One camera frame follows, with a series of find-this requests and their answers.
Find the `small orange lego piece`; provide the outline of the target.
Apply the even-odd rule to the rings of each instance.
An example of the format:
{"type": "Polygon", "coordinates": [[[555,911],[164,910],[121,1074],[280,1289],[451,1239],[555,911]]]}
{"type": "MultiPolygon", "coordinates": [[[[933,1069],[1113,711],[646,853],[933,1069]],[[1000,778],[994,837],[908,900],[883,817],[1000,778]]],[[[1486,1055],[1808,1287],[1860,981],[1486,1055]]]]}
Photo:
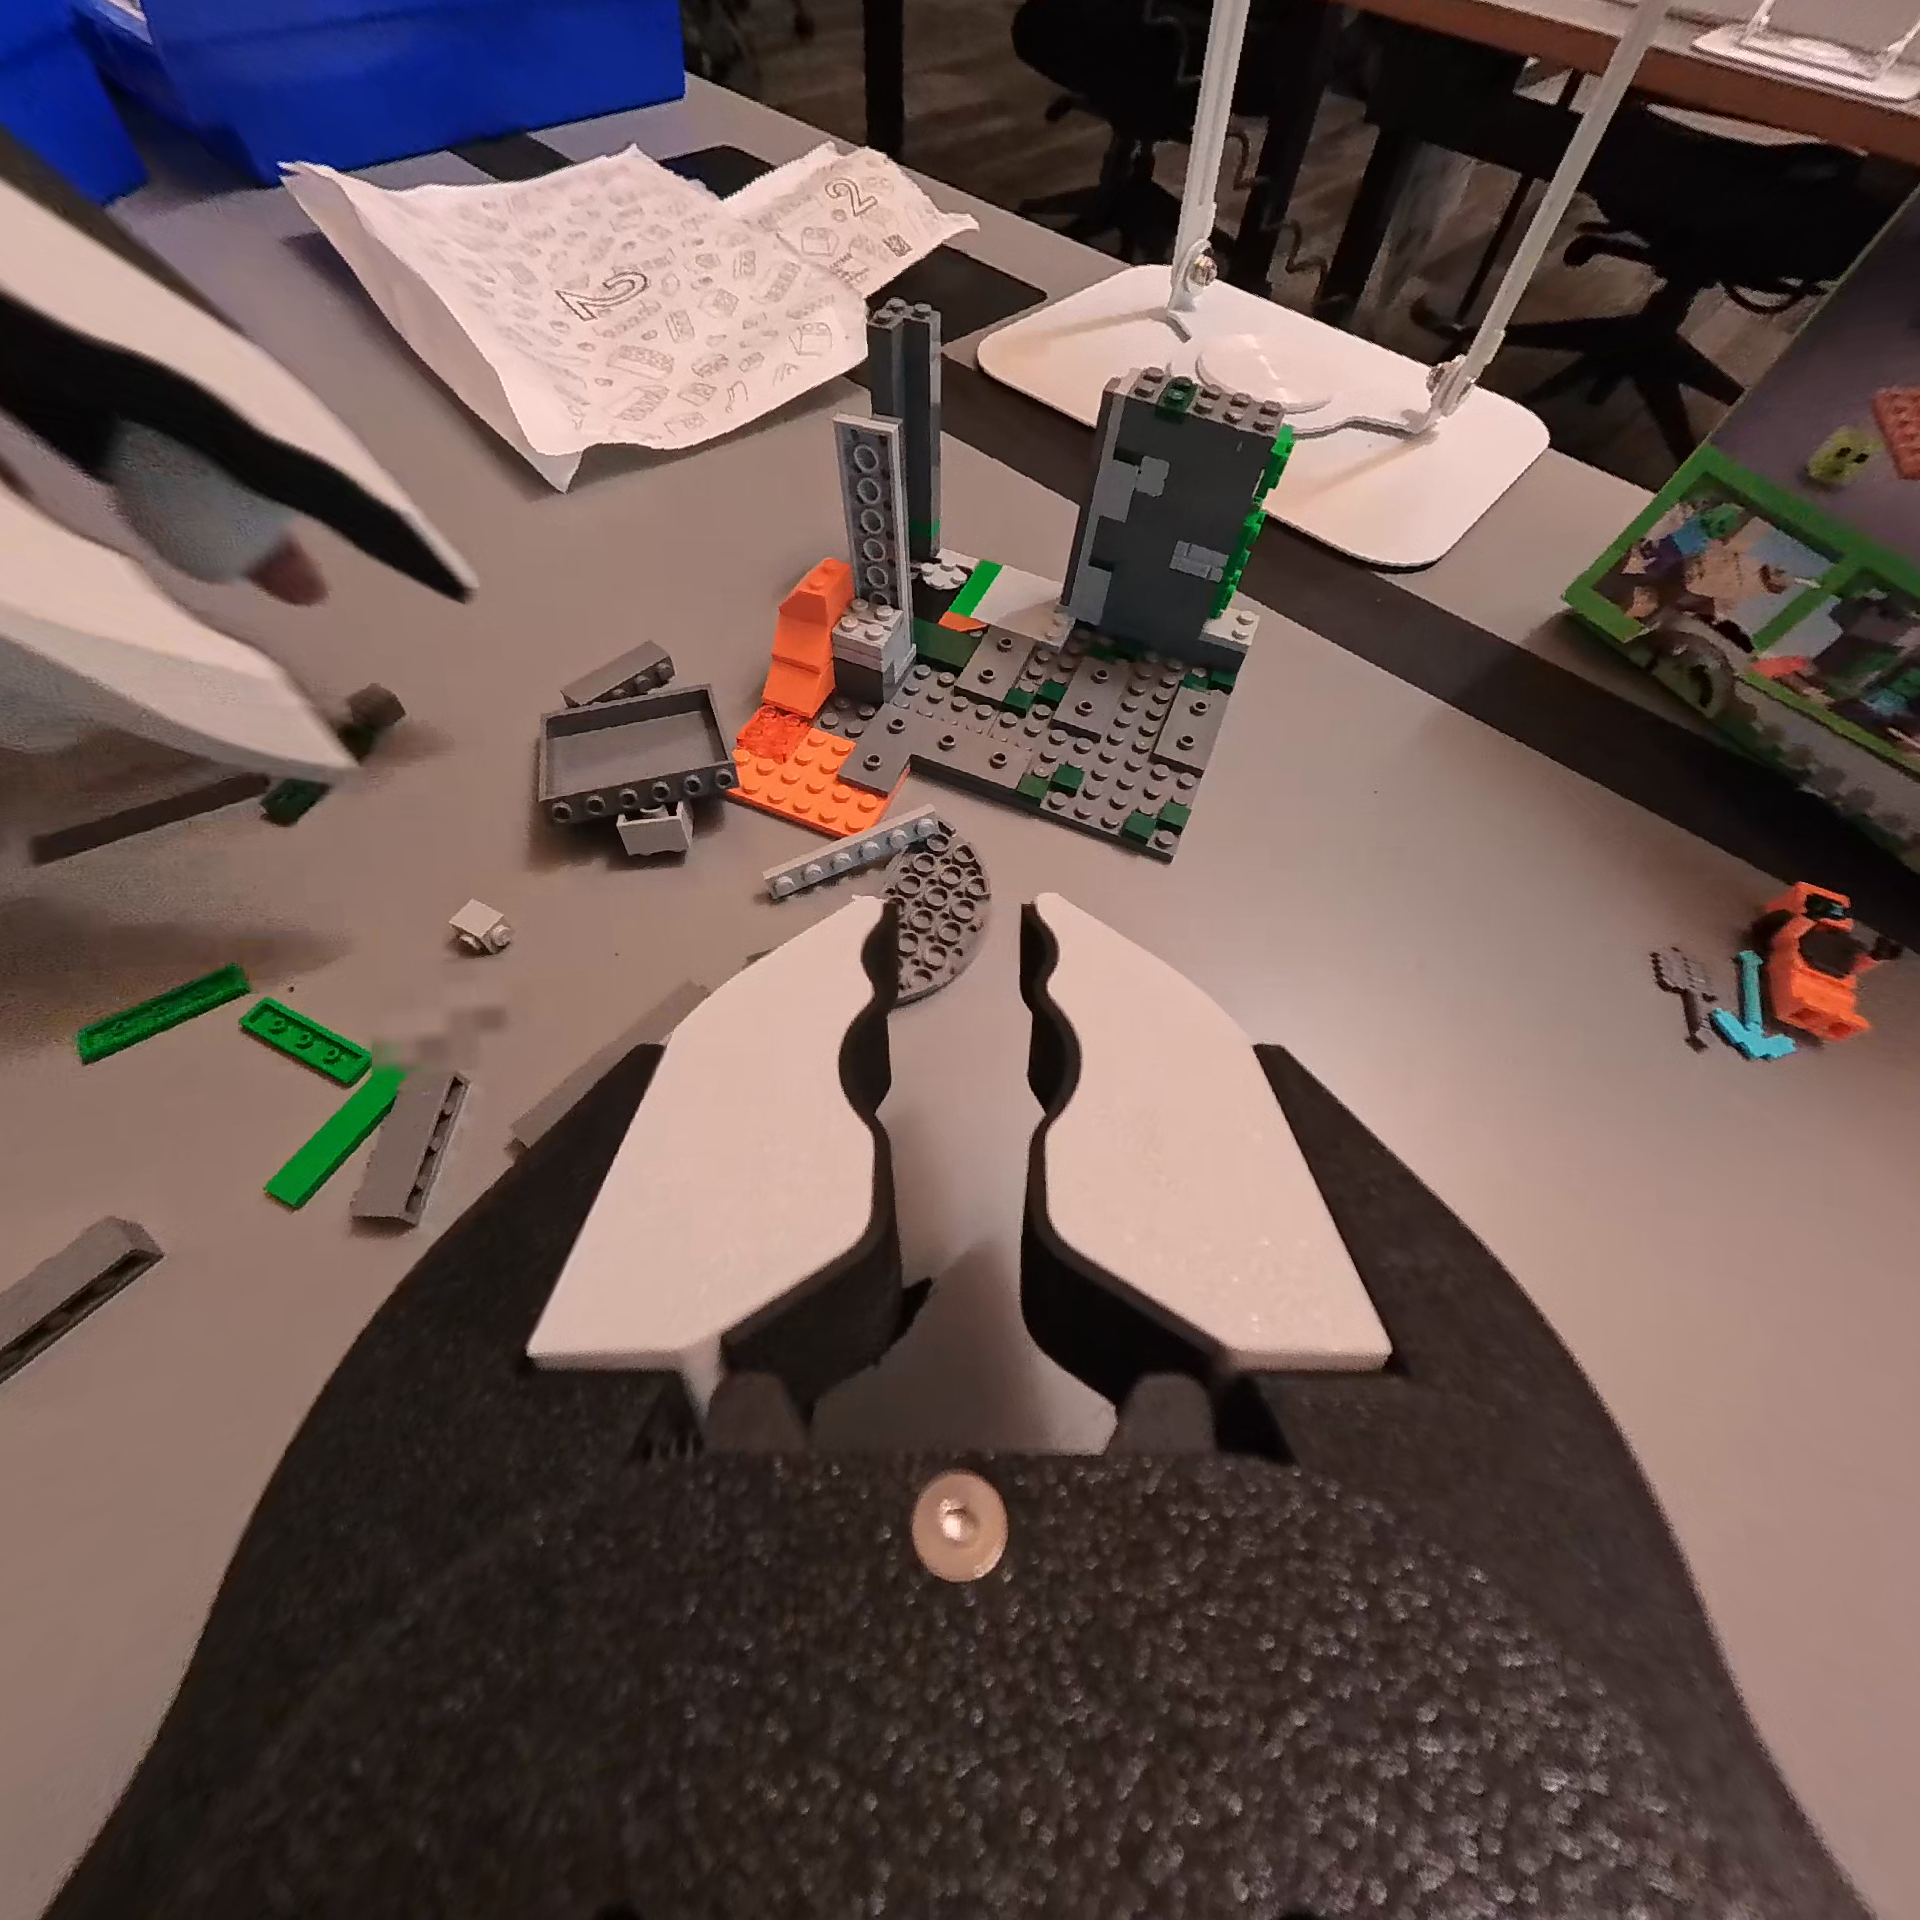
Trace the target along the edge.
{"type": "Polygon", "coordinates": [[[1769,1014],[1817,1043],[1845,1043],[1869,1030],[1858,981],[1904,953],[1888,935],[1862,939],[1849,897],[1806,881],[1771,898],[1748,938],[1760,953],[1769,1014]]]}

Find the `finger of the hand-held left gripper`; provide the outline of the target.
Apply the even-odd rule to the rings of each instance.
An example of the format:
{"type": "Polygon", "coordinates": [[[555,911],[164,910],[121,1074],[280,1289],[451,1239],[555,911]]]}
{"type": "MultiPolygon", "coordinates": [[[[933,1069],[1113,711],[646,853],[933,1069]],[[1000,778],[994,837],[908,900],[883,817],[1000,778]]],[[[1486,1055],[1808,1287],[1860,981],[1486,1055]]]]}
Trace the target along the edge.
{"type": "Polygon", "coordinates": [[[265,778],[352,770],[274,661],[181,611],[136,562],[4,497],[2,743],[59,751],[104,729],[265,778]]]}
{"type": "Polygon", "coordinates": [[[474,575],[342,423],[34,150],[2,153],[4,410],[92,473],[145,425],[446,594],[474,575]]]}

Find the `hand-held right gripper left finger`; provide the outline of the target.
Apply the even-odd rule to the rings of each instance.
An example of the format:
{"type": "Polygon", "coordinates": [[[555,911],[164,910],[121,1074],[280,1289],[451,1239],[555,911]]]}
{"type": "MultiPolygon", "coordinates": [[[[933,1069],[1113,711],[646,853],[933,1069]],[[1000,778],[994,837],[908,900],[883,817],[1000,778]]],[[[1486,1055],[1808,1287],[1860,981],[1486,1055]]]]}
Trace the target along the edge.
{"type": "Polygon", "coordinates": [[[898,1302],[894,908],[852,897],[669,1034],[536,1321],[548,1371],[722,1380],[730,1356],[842,1281],[898,1302]]]}

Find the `white printed paper bag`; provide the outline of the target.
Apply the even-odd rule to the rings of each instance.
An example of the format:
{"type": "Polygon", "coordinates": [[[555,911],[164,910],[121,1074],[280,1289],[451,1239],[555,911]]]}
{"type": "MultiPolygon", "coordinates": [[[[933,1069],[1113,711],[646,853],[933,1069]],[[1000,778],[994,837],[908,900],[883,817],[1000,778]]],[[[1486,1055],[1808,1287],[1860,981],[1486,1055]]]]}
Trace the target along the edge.
{"type": "Polygon", "coordinates": [[[694,447],[850,373],[866,295],[627,149],[518,182],[281,186],[418,356],[555,489],[598,446],[694,447]]]}
{"type": "Polygon", "coordinates": [[[829,139],[724,197],[728,210],[868,298],[976,217],[939,207],[891,158],[829,139]]]}

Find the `orange lego slope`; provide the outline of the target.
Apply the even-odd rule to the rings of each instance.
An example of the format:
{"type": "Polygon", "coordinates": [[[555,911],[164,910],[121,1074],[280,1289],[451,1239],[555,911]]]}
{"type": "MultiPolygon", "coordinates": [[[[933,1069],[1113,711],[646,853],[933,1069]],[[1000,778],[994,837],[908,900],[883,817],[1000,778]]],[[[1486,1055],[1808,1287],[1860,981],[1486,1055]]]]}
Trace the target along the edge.
{"type": "Polygon", "coordinates": [[[856,597],[852,570],[828,557],[786,594],[761,699],[811,719],[833,698],[833,628],[856,597]]]}

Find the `lego set box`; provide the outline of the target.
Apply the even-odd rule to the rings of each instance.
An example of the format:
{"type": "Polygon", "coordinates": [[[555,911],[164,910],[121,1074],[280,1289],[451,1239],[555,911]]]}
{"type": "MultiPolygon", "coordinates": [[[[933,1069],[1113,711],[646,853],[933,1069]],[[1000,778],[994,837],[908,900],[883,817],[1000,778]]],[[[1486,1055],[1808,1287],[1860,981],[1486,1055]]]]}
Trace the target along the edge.
{"type": "Polygon", "coordinates": [[[1858,273],[1566,590],[1730,745],[1918,867],[1916,275],[1858,273]]]}

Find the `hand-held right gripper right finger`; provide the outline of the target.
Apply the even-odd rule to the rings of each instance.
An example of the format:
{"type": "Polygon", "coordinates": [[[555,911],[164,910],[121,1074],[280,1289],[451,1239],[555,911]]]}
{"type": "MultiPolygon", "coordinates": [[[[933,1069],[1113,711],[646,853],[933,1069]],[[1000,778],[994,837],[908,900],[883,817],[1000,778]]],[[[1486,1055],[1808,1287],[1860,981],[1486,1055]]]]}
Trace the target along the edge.
{"type": "Polygon", "coordinates": [[[1377,1373],[1389,1339],[1257,1047],[1061,894],[1021,911],[1021,1314],[1086,1382],[1377,1373]]]}

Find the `thin light grey lego plate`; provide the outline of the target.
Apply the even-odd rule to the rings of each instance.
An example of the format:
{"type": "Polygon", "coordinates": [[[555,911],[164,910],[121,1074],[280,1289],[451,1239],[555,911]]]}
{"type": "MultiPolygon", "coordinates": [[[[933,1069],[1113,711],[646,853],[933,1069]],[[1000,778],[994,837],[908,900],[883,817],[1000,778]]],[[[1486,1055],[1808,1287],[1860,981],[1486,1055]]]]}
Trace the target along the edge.
{"type": "Polygon", "coordinates": [[[764,874],[761,886],[770,900],[786,900],[846,876],[874,870],[900,853],[921,847],[945,829],[946,820],[936,807],[894,813],[865,833],[836,837],[822,847],[776,865],[764,874]]]}

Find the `dark grey half-round lego plate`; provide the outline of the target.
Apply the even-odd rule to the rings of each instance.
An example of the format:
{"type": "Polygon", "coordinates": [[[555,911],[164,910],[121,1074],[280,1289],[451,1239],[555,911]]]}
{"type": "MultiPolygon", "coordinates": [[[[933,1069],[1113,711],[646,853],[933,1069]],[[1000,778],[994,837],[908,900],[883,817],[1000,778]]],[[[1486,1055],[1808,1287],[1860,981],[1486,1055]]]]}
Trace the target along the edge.
{"type": "Polygon", "coordinates": [[[883,870],[880,894],[897,906],[898,993],[908,1006],[964,973],[986,939],[993,884],[972,843],[946,818],[898,853],[883,870]]]}

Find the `dark grey lego window frame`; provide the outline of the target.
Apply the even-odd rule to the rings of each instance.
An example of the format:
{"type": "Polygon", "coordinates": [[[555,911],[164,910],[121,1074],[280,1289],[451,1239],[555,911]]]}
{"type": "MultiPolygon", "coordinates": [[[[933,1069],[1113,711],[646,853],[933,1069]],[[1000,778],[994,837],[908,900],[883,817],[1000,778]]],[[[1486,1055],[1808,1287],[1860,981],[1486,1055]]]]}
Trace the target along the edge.
{"type": "Polygon", "coordinates": [[[706,683],[552,711],[540,723],[536,795],[555,825],[702,803],[738,786],[706,683]]]}

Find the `orange lego plate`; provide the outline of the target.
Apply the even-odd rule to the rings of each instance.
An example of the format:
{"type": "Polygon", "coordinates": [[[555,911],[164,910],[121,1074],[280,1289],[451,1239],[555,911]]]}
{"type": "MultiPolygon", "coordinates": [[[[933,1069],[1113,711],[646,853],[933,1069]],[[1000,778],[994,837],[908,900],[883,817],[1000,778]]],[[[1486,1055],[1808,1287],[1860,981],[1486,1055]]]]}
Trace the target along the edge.
{"type": "Polygon", "coordinates": [[[801,714],[764,703],[737,735],[728,799],[828,837],[866,833],[898,788],[872,790],[843,780],[852,747],[801,714]]]}

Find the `grey lego baseplate build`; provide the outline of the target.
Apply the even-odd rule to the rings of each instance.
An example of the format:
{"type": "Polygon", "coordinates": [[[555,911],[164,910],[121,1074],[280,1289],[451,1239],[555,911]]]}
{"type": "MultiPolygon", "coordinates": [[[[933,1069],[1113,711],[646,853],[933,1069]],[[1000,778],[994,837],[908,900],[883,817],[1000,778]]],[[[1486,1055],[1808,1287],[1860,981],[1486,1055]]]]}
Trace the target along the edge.
{"type": "Polygon", "coordinates": [[[885,702],[857,698],[840,668],[818,729],[856,743],[843,780],[872,790],[924,778],[1108,837],[1171,861],[1250,661],[1233,675],[1124,654],[1080,627],[1065,582],[1018,607],[1018,575],[979,562],[933,622],[910,633],[913,662],[885,702]]]}
{"type": "Polygon", "coordinates": [[[1291,442],[1273,401],[1165,367],[1113,378],[1062,611],[1124,654],[1236,671],[1254,620],[1229,605],[1291,442]]]}

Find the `bright green long lego bar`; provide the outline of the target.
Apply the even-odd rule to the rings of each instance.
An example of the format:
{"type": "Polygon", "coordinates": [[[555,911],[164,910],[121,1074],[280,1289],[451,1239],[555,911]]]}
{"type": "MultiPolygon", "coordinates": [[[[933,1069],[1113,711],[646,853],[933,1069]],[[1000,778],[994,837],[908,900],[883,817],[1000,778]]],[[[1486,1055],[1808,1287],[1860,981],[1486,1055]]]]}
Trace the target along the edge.
{"type": "Polygon", "coordinates": [[[403,1081],[401,1065],[373,1068],[365,1083],[350,1092],[348,1102],[274,1170],[262,1193],[288,1210],[310,1203],[392,1115],[403,1081]]]}

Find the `light blue lego piece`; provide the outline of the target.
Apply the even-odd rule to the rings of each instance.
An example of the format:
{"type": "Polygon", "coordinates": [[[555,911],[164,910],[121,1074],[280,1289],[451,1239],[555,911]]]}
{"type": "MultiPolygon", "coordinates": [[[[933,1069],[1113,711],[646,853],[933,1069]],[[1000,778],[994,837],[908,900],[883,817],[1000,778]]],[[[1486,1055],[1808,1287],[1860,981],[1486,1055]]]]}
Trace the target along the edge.
{"type": "Polygon", "coordinates": [[[1748,1062],[1777,1062],[1794,1054],[1794,1041],[1785,1030],[1771,1030],[1762,997],[1762,958],[1741,948],[1734,956],[1738,1006],[1712,1007],[1712,1028],[1724,1045],[1748,1062]]]}

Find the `dark blue-grey lego bar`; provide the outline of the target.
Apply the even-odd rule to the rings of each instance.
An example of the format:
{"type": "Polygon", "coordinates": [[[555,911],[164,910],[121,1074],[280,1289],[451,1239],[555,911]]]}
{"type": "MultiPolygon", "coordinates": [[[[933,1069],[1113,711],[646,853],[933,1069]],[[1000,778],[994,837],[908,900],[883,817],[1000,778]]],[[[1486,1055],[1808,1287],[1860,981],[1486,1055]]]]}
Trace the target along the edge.
{"type": "Polygon", "coordinates": [[[902,430],[908,548],[931,562],[941,545],[941,316],[889,298],[868,316],[872,406],[902,430]]]}

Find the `blue storage bin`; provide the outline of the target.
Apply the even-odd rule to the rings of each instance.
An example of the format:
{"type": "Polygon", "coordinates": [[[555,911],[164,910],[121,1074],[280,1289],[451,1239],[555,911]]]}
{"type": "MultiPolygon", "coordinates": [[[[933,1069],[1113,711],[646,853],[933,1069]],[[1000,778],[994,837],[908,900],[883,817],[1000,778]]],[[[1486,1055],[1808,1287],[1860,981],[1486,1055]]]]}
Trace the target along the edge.
{"type": "Polygon", "coordinates": [[[67,2],[2,2],[2,123],[93,203],[149,178],[67,2]]]}
{"type": "Polygon", "coordinates": [[[96,66],[250,178],[677,100],[677,2],[77,2],[96,66]]]}

